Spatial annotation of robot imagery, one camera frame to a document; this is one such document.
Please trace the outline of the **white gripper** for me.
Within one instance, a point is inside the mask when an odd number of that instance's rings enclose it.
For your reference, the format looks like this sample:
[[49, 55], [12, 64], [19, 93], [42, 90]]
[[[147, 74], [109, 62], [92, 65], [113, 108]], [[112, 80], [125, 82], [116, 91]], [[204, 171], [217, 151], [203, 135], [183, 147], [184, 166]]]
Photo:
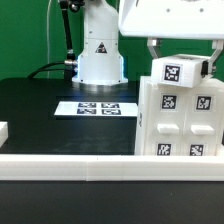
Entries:
[[203, 61], [201, 76], [213, 76], [224, 52], [224, 0], [120, 0], [119, 29], [124, 36], [147, 40], [153, 59], [162, 56], [162, 40], [213, 40], [212, 55]]

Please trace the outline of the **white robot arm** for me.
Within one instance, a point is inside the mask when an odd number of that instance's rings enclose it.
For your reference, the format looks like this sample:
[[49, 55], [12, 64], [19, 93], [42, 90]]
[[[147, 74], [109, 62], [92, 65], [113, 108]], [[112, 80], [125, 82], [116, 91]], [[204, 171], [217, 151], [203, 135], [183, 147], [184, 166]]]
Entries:
[[[213, 73], [224, 49], [224, 0], [84, 0], [84, 49], [73, 79], [87, 85], [126, 83], [118, 36], [146, 37], [155, 82], [193, 87]], [[210, 40], [211, 56], [163, 57], [162, 39]]]

